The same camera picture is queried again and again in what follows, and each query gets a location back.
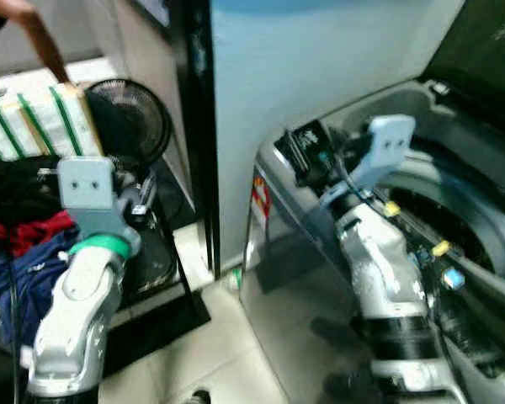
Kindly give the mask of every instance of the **floor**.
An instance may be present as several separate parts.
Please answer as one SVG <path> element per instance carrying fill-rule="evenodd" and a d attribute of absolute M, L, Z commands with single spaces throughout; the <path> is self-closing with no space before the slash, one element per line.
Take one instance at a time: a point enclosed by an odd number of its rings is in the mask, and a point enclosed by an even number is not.
<path fill-rule="evenodd" d="M 200 387 L 214 404 L 287 402 L 237 295 L 215 283 L 202 298 L 211 322 L 104 380 L 99 402 L 181 404 Z"/>

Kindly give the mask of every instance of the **blue cloth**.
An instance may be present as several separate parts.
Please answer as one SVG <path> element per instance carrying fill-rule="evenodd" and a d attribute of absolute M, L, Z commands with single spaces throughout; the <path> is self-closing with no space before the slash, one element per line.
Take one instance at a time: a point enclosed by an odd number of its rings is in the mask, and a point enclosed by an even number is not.
<path fill-rule="evenodd" d="M 58 258 L 60 251 L 68 251 L 77 241 L 77 230 L 56 234 L 46 243 L 32 247 L 24 256 L 13 261 L 19 298 L 19 323 L 22 344 L 32 346 L 41 319 L 52 304 L 52 288 L 67 269 L 67 263 Z M 3 339 L 12 339 L 11 295 L 8 281 L 8 259 L 0 252 L 0 315 Z"/>

